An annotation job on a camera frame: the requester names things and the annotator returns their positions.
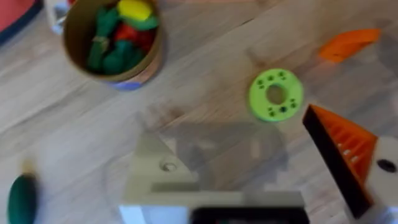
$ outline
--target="orange triangular piece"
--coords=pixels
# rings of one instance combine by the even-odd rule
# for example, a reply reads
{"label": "orange triangular piece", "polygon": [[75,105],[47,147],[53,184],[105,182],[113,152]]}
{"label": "orange triangular piece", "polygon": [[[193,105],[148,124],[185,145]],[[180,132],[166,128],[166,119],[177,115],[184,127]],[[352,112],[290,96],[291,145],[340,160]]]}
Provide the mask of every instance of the orange triangular piece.
{"label": "orange triangular piece", "polygon": [[377,136],[321,107],[310,105],[354,176],[362,184],[368,176]]}
{"label": "orange triangular piece", "polygon": [[319,56],[333,62],[342,62],[377,41],[380,33],[380,29],[362,29],[339,34],[320,49]]}

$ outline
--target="white object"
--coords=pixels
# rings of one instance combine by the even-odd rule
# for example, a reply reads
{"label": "white object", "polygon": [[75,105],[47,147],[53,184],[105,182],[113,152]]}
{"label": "white object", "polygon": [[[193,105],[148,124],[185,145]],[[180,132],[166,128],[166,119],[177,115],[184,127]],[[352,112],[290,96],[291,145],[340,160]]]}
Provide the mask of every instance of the white object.
{"label": "white object", "polygon": [[143,134],[119,206],[126,224],[187,224],[203,206],[304,207],[300,192],[199,191],[196,178],[156,136]]}

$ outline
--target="dark green object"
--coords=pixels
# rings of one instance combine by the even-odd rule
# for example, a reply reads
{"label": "dark green object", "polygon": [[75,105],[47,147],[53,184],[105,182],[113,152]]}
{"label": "dark green object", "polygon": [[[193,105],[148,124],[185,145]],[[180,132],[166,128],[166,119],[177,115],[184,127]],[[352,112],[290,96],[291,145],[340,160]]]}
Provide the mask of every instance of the dark green object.
{"label": "dark green object", "polygon": [[36,210],[36,179],[31,174],[22,174],[10,190],[7,208],[9,224],[33,224]]}
{"label": "dark green object", "polygon": [[88,56],[87,66],[94,72],[101,71],[103,54],[108,48],[108,37],[119,22],[118,10],[114,7],[106,10],[104,7],[98,10],[96,15],[96,32],[93,45]]}
{"label": "dark green object", "polygon": [[136,28],[137,30],[149,30],[156,28],[159,25],[159,21],[155,15],[150,15],[148,19],[144,21],[137,21],[135,19],[130,19],[123,16],[121,18],[123,19],[124,22]]}
{"label": "dark green object", "polygon": [[136,66],[144,56],[142,50],[133,46],[132,42],[127,40],[116,41],[114,50],[103,60],[103,70],[108,75],[125,72]]}

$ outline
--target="black plastic piece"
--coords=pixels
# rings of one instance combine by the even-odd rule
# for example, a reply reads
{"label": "black plastic piece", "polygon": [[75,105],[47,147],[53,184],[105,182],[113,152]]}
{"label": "black plastic piece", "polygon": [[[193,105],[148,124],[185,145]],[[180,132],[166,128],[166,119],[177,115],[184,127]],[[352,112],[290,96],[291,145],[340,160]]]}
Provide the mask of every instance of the black plastic piece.
{"label": "black plastic piece", "polygon": [[226,220],[256,223],[309,224],[307,213],[300,207],[204,207],[194,210],[191,224],[214,224]]}
{"label": "black plastic piece", "polygon": [[359,219],[372,203],[366,197],[362,187],[356,181],[338,148],[311,107],[308,107],[304,115],[303,124],[328,166],[351,213],[354,218]]}

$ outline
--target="green plastic ring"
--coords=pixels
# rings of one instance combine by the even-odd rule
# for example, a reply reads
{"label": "green plastic ring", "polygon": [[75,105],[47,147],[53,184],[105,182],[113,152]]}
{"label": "green plastic ring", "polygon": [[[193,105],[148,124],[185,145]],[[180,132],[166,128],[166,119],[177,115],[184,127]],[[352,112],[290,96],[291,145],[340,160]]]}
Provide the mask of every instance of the green plastic ring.
{"label": "green plastic ring", "polygon": [[[284,102],[274,104],[266,96],[270,86],[284,91]],[[293,116],[303,103],[303,86],[290,71],[274,68],[262,72],[249,89],[249,106],[255,116],[264,121],[282,121]]]}

